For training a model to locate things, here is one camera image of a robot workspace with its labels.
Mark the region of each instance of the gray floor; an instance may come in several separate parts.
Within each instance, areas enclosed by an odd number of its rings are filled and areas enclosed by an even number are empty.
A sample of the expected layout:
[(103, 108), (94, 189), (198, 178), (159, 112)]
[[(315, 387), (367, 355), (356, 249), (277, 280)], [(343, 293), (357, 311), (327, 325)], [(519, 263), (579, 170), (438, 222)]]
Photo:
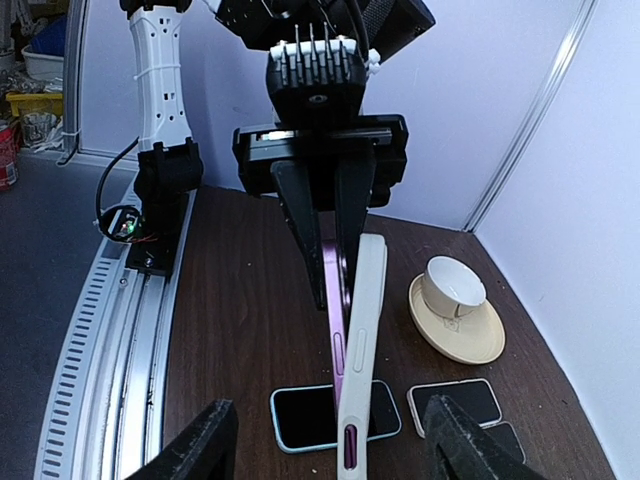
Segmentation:
[[(69, 319), (100, 244), (101, 169), (21, 159), (0, 192), (0, 479), (33, 477), (40, 427)], [(104, 205), (132, 173), (114, 171)]]

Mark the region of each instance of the smartphone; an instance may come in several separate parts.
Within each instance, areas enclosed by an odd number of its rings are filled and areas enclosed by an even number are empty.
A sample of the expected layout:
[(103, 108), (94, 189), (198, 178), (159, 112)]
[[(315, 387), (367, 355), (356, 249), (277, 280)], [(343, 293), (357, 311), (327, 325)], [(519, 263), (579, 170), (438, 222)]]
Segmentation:
[(487, 432), (505, 452), (511, 455), (514, 460), (525, 463), (526, 458), (524, 456), (524, 450), (522, 450), (522, 445), (520, 444), (520, 439), (509, 422), (502, 422), (498, 425), (487, 427), (484, 431)]
[[(276, 442), (285, 453), (327, 450), (338, 446), (333, 385), (281, 388), (271, 394), (271, 417)], [(389, 386), (371, 386), (369, 441), (400, 433), (402, 421)]]
[(407, 401), (416, 431), (422, 438), (424, 438), (422, 417), (427, 411), (427, 404), (433, 395), (450, 397), (481, 427), (496, 424), (502, 419), (502, 412), (493, 389), (484, 378), (416, 385), (407, 392)]

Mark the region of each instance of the dark brown tabletop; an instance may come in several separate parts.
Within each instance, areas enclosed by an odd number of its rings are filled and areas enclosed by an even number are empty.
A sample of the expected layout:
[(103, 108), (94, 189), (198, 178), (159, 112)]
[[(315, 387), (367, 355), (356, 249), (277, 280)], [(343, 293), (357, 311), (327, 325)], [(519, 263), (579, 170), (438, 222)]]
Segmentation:
[[(406, 392), (417, 384), (473, 377), (493, 386), (530, 467), (549, 479), (614, 478), (567, 378), (473, 235), (371, 215), (365, 231), (384, 235), (389, 248), (374, 376), (390, 385), (404, 423), (398, 436), (369, 444), (370, 479), (425, 478), (425, 446)], [(439, 254), (478, 272), (502, 318), (506, 349), (489, 365), (448, 360), (411, 320), (409, 284)], [(211, 401), (227, 398), (240, 421), (237, 479), (335, 478), (335, 450), (287, 455), (278, 449), (269, 411), (276, 388), (332, 382), (328, 331), (278, 202), (202, 188), (176, 302), (165, 442)]]

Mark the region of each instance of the cup on saucer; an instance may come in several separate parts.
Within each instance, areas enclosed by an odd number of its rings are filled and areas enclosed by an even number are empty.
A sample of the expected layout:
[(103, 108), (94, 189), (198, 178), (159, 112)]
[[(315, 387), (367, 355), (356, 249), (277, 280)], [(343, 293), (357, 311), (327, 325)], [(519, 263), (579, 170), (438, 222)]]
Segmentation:
[(429, 260), (409, 287), (409, 308), (420, 334), (452, 360), (479, 365), (504, 350), (504, 327), (482, 280), (454, 258)]

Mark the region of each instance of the white cup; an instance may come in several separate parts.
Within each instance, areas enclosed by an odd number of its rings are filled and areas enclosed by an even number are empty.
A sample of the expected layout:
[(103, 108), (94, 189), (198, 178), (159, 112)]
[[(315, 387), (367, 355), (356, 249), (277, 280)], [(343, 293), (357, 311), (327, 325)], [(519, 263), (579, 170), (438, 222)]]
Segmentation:
[(451, 257), (433, 257), (422, 277), (422, 299), (445, 318), (468, 315), (487, 299), (482, 280), (464, 263)]

